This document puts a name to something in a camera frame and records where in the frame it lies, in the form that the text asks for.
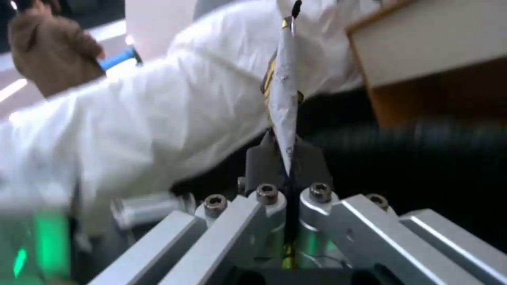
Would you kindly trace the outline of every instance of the hex socket screw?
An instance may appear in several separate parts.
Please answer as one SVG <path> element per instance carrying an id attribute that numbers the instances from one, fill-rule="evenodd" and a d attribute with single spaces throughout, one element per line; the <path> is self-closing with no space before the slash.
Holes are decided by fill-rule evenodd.
<path id="1" fill-rule="evenodd" d="M 331 201 L 331 194 L 331 188 L 325 183 L 310 185 L 310 199 L 316 203 L 324 204 Z"/>
<path id="2" fill-rule="evenodd" d="M 379 206 L 379 208 L 381 208 L 384 211 L 387 211 L 387 209 L 389 209 L 389 203 L 387 202 L 387 199 L 384 198 L 384 196 L 382 195 L 372 193 L 366 195 L 366 198 L 375 203 L 377 206 Z"/>
<path id="3" fill-rule="evenodd" d="M 220 194 L 213 194 L 204 200 L 204 213 L 210 218 L 218 218 L 227 208 L 227 199 Z"/>
<path id="4" fill-rule="evenodd" d="M 256 189 L 257 202 L 262 205 L 273 205 L 278 201 L 278 188 L 273 184 L 260 184 Z"/>

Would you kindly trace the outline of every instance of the brown jacket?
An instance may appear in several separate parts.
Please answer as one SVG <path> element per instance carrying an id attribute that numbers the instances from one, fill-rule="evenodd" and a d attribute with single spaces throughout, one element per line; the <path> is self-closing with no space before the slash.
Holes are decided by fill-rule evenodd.
<path id="1" fill-rule="evenodd" d="M 105 75 L 96 60 L 102 47 L 71 20 L 18 15 L 9 23 L 9 43 L 16 69 L 44 97 Z"/>

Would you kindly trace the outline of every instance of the white wall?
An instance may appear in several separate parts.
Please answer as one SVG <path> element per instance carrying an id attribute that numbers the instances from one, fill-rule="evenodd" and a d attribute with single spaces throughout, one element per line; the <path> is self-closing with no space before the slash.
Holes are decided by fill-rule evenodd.
<path id="1" fill-rule="evenodd" d="M 164 56 L 174 36 L 192 23 L 197 0 L 125 0 L 127 34 L 144 61 Z"/>

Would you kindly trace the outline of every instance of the blue handle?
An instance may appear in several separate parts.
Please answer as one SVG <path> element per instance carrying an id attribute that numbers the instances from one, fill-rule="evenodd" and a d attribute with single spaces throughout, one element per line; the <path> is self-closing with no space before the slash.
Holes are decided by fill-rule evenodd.
<path id="1" fill-rule="evenodd" d="M 112 58 L 108 58 L 106 60 L 100 61 L 99 64 L 103 70 L 108 70 L 108 69 L 124 62 L 125 60 L 131 59 L 131 58 L 135 58 L 135 52 L 134 52 L 133 48 L 129 48 L 126 51 L 124 51 Z"/>

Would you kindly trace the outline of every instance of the green light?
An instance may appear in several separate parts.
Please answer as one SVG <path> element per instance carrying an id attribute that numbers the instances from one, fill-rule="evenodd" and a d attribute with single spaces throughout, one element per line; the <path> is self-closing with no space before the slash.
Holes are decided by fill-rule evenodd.
<path id="1" fill-rule="evenodd" d="M 19 274 L 25 267 L 27 257 L 28 252 L 26 251 L 25 248 L 21 248 L 20 250 L 18 250 L 18 254 L 16 255 L 16 259 L 14 260 L 14 267 L 12 268 L 14 278 L 19 277 Z"/>
<path id="2" fill-rule="evenodd" d="M 37 264 L 45 276 L 70 276 L 70 241 L 67 218 L 59 213 L 34 217 Z"/>

